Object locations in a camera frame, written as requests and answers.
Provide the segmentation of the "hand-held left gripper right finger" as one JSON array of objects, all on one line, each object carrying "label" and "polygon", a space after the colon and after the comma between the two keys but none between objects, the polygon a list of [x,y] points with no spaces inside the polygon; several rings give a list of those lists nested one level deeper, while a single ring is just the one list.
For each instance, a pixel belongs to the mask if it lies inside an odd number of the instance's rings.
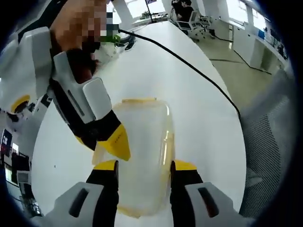
[{"label": "hand-held left gripper right finger", "polygon": [[230,197],[203,182],[195,165],[175,160],[170,166],[169,201],[175,227],[249,227]]}]

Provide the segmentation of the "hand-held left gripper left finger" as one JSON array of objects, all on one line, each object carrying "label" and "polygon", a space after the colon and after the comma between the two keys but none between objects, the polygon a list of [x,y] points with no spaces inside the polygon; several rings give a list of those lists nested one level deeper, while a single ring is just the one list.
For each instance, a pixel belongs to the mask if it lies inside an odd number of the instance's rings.
[{"label": "hand-held left gripper left finger", "polygon": [[55,200],[44,226],[113,227],[118,200],[118,161],[99,163],[86,182],[76,183]]}]

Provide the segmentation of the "person's right hand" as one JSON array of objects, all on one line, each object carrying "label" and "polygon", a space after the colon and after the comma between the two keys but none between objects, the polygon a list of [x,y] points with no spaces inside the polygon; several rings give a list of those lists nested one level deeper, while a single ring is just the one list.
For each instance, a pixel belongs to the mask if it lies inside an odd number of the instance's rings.
[{"label": "person's right hand", "polygon": [[94,58],[94,54],[82,49],[71,49],[66,52],[72,74],[78,84],[92,79],[99,61]]}]

